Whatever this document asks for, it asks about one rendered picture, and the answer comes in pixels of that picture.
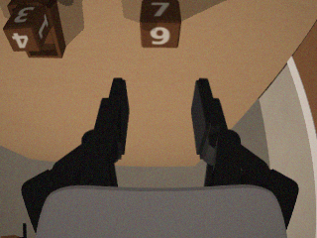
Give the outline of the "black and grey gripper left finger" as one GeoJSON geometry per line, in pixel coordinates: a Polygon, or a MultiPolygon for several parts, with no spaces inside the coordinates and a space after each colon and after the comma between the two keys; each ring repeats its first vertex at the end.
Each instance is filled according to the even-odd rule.
{"type": "Polygon", "coordinates": [[[82,136],[81,145],[58,160],[51,170],[22,185],[35,233],[45,200],[52,191],[70,185],[118,186],[115,163],[125,155],[128,121],[126,80],[113,78],[109,97],[101,99],[94,129],[82,136]]]}

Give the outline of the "brown wooden number cube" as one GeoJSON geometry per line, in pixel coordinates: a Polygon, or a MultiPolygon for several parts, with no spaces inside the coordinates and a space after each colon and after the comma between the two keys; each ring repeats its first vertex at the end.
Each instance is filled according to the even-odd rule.
{"type": "Polygon", "coordinates": [[[178,48],[181,28],[177,0],[143,0],[140,16],[143,48],[178,48]]]}
{"type": "Polygon", "coordinates": [[[16,8],[3,31],[14,52],[39,52],[50,31],[45,6],[16,8]]]}

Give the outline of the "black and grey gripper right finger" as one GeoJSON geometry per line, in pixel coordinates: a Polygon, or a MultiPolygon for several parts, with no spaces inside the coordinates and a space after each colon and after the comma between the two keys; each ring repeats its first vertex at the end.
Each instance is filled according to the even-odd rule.
{"type": "Polygon", "coordinates": [[[298,184],[271,170],[265,161],[241,145],[240,136],[227,127],[220,100],[213,98],[208,78],[195,82],[191,118],[196,154],[207,163],[204,186],[250,184],[270,190],[279,203],[287,229],[298,184]]]}

